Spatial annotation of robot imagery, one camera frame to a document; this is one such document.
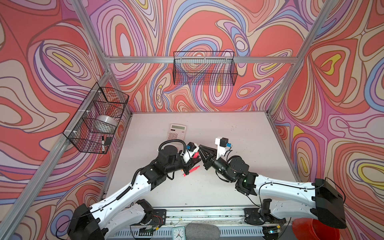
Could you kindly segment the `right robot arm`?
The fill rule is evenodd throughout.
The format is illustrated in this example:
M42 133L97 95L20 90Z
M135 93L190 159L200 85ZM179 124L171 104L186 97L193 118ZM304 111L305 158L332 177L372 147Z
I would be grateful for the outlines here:
M226 182L233 183L239 193L259 198L255 216L258 225L287 218L308 218L335 229L347 227L344 196L327 180L302 183L272 179L250 172L249 165L240 156L224 160L228 148L203 145L199 148L206 169L213 168Z

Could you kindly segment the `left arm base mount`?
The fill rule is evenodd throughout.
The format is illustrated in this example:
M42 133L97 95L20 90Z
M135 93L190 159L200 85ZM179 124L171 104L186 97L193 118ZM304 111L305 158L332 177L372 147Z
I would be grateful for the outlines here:
M134 226L162 226L166 223L166 216L166 209L154 209L149 213L145 213L144 218Z

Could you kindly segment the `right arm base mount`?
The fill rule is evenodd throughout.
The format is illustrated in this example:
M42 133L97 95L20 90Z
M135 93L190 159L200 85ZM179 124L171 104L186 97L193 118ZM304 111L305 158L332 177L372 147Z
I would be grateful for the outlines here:
M261 214L259 208L244 208L245 223L252 226L261 226L264 224L277 224L283 225L287 221L286 219L277 219L271 214Z

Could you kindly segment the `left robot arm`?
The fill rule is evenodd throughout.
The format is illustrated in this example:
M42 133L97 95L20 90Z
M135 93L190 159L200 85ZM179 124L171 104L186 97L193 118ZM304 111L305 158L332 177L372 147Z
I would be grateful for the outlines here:
M188 174L198 162L199 147L189 143L181 152L169 142L161 144L158 156L138 169L126 186L108 198L87 207L76 208L67 234L71 240L105 240L128 225L150 222L152 206L142 196L163 183L169 173L183 170Z

